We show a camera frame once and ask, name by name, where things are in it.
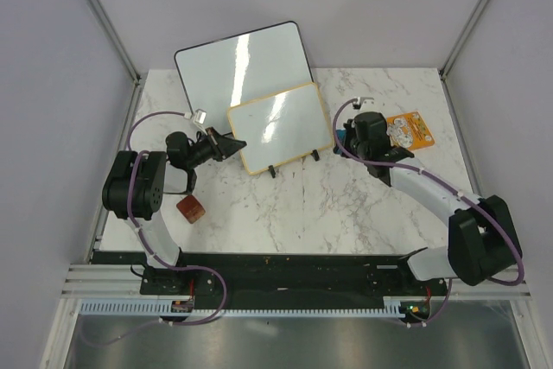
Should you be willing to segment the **blue whiteboard eraser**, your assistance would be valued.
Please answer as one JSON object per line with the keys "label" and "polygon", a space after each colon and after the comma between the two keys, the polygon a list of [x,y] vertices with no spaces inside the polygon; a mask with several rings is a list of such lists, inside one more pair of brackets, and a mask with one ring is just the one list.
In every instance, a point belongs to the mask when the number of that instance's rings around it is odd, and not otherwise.
{"label": "blue whiteboard eraser", "polygon": [[346,137],[346,131],[345,130],[337,130],[336,135],[339,139],[340,143],[344,143],[345,137]]}

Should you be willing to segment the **yellow framed whiteboard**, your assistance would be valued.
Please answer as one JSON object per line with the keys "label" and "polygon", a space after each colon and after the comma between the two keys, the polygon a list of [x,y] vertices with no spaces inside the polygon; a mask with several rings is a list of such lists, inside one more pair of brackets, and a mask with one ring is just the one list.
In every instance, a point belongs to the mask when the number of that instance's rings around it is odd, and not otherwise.
{"label": "yellow framed whiteboard", "polygon": [[313,82],[235,105],[227,118],[234,138],[246,142],[240,155],[249,175],[334,146],[329,116]]}

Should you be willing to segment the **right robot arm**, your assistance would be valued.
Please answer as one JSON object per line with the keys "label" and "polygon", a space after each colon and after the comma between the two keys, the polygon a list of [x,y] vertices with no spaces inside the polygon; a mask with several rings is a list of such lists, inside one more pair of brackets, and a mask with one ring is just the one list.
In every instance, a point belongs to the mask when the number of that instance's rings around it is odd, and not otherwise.
{"label": "right robot arm", "polygon": [[391,143],[385,117],[378,112],[348,119],[335,129],[334,138],[337,153],[364,164],[372,177],[407,194],[447,227],[446,245],[411,253],[407,265],[396,272],[403,293],[416,294],[427,280],[438,277],[459,278],[469,286],[486,280],[498,283],[498,273],[511,266],[517,266],[518,275],[503,284],[523,281],[523,252],[502,198],[464,193],[427,170],[412,152]]}

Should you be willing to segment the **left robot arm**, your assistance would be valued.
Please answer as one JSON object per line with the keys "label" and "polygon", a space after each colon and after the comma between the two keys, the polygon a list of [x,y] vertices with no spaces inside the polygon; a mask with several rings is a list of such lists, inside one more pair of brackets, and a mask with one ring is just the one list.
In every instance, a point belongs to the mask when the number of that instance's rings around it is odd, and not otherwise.
{"label": "left robot arm", "polygon": [[171,294],[189,285],[189,273],[178,264],[181,249],[168,232],[161,215],[166,167],[187,175],[186,194],[191,194],[195,169],[209,161],[223,162],[247,146],[247,142],[219,134],[209,127],[193,142],[182,131],[169,134],[164,151],[117,153],[102,189],[103,207],[115,214],[136,234],[147,264],[163,269],[159,282]]}

